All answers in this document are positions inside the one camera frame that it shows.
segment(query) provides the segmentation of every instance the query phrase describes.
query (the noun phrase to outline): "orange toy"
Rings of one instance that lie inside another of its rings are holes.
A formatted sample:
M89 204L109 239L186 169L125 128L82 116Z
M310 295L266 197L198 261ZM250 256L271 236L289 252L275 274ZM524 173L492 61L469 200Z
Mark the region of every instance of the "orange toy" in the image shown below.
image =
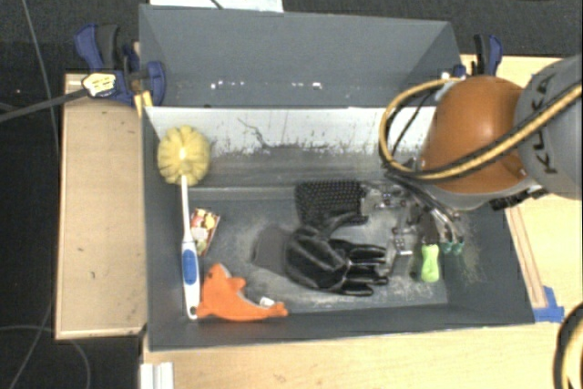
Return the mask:
M214 264L202 283L197 316L204 318L214 314L229 321L259 321L288 315L281 302L267 307L248 300L242 293L246 283L241 277L231 277L222 264Z

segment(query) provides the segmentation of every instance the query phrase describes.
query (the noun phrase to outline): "clamp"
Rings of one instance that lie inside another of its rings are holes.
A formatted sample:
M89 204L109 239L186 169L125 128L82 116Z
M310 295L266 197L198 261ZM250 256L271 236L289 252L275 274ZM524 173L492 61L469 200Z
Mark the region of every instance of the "clamp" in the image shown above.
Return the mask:
M154 105L164 100L166 76L162 64L148 62L139 69L139 58L129 46L122 49L123 60L118 59L117 25L87 24L74 36L75 49L83 58L91 72L82 81L83 87L91 97L116 100L134 107L134 96L149 91Z

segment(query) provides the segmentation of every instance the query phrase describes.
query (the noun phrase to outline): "black floor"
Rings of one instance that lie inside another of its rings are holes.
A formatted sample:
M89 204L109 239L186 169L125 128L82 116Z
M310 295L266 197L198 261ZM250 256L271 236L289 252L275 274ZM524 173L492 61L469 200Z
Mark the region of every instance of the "black floor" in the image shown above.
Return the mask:
M27 0L54 94L82 62L72 35L85 23L116 23L121 41L138 37L137 5L147 0ZM476 33L494 34L512 55L570 56L581 49L581 0L283 0L288 11L451 21L462 52ZM45 98L20 0L0 0L0 103ZM0 387L8 387L51 302L56 264L58 164L50 117L41 112L0 124ZM131 388L138 340L82 342L95 388ZM85 366L70 344L42 333L16 387L85 386Z

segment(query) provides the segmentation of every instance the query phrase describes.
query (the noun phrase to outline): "orange plastic object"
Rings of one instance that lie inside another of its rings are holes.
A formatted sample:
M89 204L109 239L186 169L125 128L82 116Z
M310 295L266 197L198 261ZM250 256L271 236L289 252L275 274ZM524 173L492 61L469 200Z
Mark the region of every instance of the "orange plastic object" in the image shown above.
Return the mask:
M423 170L442 167L501 138L514 126L522 88L498 77L472 77L445 93L422 150ZM437 185L454 193L491 193L525 178L517 151L479 171Z
M231 277L222 264L214 264L202 283L197 316L204 318L213 314L225 320L245 322L288 315L281 302L265 307L248 300L242 293L246 283L241 277Z

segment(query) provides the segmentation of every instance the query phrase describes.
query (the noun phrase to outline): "gray box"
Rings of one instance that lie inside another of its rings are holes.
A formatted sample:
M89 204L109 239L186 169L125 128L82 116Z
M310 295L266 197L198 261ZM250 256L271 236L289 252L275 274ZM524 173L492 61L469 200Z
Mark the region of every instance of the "gray box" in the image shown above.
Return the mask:
M343 297L304 289L251 262L260 234L299 225L297 182L383 179L381 113L399 89L459 62L449 24L142 7L140 42L142 60L161 60L169 80L165 107L147 109L142 128L151 350L534 321L506 218L489 207L465 217L465 252L442 257L443 279L435 284L399 273L372 297ZM222 86L235 84L220 88L220 78ZM306 87L313 83L320 86ZM221 215L202 273L224 263L247 280L251 300L284 301L288 317L188 320L179 187L166 184L156 166L160 138L181 125L212 147L210 173L189 190L191 208ZM374 218L347 235L382 243L390 222Z

